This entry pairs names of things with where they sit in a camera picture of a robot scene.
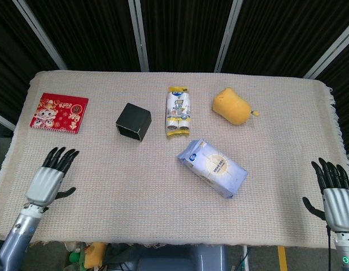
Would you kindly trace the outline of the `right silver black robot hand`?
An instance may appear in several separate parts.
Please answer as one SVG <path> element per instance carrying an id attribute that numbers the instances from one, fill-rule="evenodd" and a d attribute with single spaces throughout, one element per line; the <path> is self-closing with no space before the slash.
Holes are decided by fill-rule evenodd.
<path id="1" fill-rule="evenodd" d="M 315 208 L 308 198 L 302 197 L 305 208 L 325 221 L 334 232 L 349 232 L 349 177 L 345 169 L 323 158 L 312 161 L 319 185 L 323 210 Z"/>

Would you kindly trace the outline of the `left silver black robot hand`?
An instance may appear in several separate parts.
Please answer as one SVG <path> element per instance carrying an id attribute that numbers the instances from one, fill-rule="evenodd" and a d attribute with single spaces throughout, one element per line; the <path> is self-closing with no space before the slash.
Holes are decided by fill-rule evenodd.
<path id="1" fill-rule="evenodd" d="M 76 191 L 75 187 L 66 191 L 60 191 L 60 187 L 78 154 L 79 151 L 75 149 L 66 151 L 65 147 L 54 147 L 30 183 L 26 193 L 28 201 L 40 207 L 47 207 L 57 199 L 72 195 Z"/>

